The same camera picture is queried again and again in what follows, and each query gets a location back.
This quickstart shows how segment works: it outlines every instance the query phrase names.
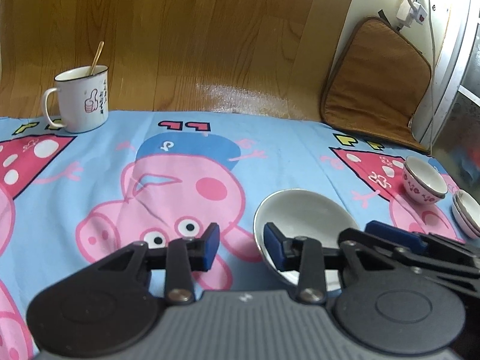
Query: bowl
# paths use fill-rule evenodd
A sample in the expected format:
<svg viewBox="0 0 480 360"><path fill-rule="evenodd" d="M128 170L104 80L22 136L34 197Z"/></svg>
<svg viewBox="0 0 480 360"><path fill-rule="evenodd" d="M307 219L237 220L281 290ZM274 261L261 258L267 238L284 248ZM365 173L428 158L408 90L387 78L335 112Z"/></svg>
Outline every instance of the bowl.
<svg viewBox="0 0 480 360"><path fill-rule="evenodd" d="M445 195L443 195L443 197L439 197L431 193L421 183L419 183L419 181L410 173L406 166L403 167L402 178L406 194L418 204L435 204L445 197Z"/></svg>
<svg viewBox="0 0 480 360"><path fill-rule="evenodd" d="M253 219L253 235L267 265L291 285L298 284L296 271L280 272L275 268L263 242L263 228L273 222L288 238L309 237L317 239L326 248L338 248L338 235L346 228L359 230L352 216L333 200L318 193L301 190L281 190L272 193L260 203ZM338 272L325 272L327 289L340 288Z"/></svg>
<svg viewBox="0 0 480 360"><path fill-rule="evenodd" d="M469 226L469 224L465 221L464 217L460 214L460 211L457 208L455 200L453 200L452 204L452 213L455 221L460 226L462 231L471 239L480 238L476 233L473 232L473 229Z"/></svg>
<svg viewBox="0 0 480 360"><path fill-rule="evenodd" d="M413 156L405 160L404 168L423 186L430 194L443 199L448 192L447 183L438 171L429 163Z"/></svg>
<svg viewBox="0 0 480 360"><path fill-rule="evenodd" d="M465 216L466 221L480 233L480 205L477 201L464 190L455 192L454 199L457 202L458 210Z"/></svg>

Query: thumbs up print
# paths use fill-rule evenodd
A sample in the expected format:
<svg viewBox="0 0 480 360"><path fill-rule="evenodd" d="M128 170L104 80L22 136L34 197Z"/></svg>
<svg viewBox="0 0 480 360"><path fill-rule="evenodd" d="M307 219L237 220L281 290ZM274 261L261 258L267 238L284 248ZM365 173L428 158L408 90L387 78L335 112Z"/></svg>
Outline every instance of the thumbs up print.
<svg viewBox="0 0 480 360"><path fill-rule="evenodd" d="M98 100L97 100L97 89L93 89L92 94L90 95L90 98L85 100L85 112L87 114L92 113L98 108Z"/></svg>

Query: mug rim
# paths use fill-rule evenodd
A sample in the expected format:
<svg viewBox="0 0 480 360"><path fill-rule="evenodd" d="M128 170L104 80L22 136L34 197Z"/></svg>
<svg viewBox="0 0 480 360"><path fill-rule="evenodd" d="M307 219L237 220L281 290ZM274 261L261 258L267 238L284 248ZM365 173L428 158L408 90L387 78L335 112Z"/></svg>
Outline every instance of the mug rim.
<svg viewBox="0 0 480 360"><path fill-rule="evenodd" d="M59 73L55 76L54 78L54 81L56 83L68 83L70 81L76 81L76 80L83 80L83 79L88 79L88 78L92 78L92 77L95 77L95 76L98 76L99 74L102 74L102 73L105 73L106 71L109 70L109 67L104 65L104 64L98 64L96 66L96 68L102 68L101 71L95 73L95 74L92 74L91 76L83 76L83 77L77 77L77 78L74 78L74 79L58 79L59 76L61 76L62 74L66 74L66 73L72 73L78 69L82 69L82 68L89 68L90 66L79 66L79 67L74 67L73 69L70 69L70 70L66 70L66 71L63 71L62 73Z"/></svg>

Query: peppa pig tablecloth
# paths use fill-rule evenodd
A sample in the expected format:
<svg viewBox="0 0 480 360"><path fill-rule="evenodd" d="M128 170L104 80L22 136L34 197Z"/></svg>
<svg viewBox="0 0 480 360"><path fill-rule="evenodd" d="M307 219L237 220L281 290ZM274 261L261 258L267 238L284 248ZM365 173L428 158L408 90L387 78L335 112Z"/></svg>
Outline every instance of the peppa pig tablecloth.
<svg viewBox="0 0 480 360"><path fill-rule="evenodd" d="M436 205L405 195L404 159L423 157L449 186ZM211 112L111 112L72 135L39 119L0 119L0 359L35 352L24 323L43 288L135 240L161 248L211 222L221 245L196 291L284 286L262 262L255 210L272 192L305 188L371 220L409 231L464 236L453 220L457 186L411 150L316 122ZM164 273L151 291L162 295Z"/></svg>

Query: mug handle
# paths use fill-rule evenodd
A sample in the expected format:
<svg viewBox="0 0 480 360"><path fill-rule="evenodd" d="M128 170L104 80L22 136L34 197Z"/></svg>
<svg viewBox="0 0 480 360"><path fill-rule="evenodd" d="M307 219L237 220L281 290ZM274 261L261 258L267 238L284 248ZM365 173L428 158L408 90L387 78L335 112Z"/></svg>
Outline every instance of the mug handle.
<svg viewBox="0 0 480 360"><path fill-rule="evenodd" d="M42 96L42 113L45 119L48 121L49 125L51 125L54 128L64 128L66 125L60 124L60 123L54 123L52 119L50 119L49 112L47 110L47 99L49 98L49 95L54 92L58 92L60 89L58 88L50 88L47 89L43 96Z"/></svg>

